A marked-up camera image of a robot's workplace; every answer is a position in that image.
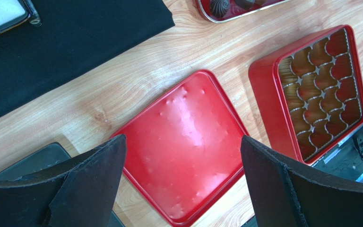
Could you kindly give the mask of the red chocolate serving tray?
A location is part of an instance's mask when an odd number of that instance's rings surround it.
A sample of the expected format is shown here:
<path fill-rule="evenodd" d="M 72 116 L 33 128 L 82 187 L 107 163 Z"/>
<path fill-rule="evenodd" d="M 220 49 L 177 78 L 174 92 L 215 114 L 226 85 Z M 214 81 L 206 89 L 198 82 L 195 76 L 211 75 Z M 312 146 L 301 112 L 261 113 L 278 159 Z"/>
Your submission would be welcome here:
<path fill-rule="evenodd" d="M 195 0 L 197 9 L 204 19 L 216 24 L 221 24 L 276 7 L 283 3 L 287 3 L 288 0 L 255 0 L 249 9 L 240 7 L 234 0 L 228 0 L 229 9 L 227 11 L 224 10 L 225 13 L 219 18 L 212 14 L 212 11 L 210 10 L 210 2 L 210 0 Z"/>

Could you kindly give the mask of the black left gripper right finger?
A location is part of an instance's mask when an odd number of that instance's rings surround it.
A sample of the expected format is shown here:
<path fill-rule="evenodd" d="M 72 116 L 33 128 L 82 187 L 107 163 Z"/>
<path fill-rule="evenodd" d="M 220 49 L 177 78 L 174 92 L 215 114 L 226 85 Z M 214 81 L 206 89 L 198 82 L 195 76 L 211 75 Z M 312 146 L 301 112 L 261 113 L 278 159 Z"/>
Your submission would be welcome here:
<path fill-rule="evenodd" d="M 260 227 L 363 227 L 363 183 L 296 161 L 250 136 L 241 142 Z"/>

